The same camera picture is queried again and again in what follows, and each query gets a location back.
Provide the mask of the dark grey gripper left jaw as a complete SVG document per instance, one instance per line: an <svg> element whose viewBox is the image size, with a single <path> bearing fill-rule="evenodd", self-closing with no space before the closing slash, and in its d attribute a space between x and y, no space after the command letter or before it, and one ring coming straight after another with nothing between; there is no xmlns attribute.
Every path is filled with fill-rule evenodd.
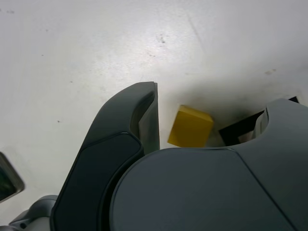
<svg viewBox="0 0 308 231"><path fill-rule="evenodd" d="M52 209L53 231L107 231L125 171L160 148L155 82L133 84L99 110Z"/></svg>

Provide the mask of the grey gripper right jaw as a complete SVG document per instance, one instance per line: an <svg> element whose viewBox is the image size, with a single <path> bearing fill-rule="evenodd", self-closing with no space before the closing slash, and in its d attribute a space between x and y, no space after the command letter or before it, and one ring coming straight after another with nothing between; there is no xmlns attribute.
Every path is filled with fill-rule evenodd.
<svg viewBox="0 0 308 231"><path fill-rule="evenodd" d="M284 99L265 130L223 148L170 148L135 162L110 204L113 231L305 231L308 109Z"/></svg>

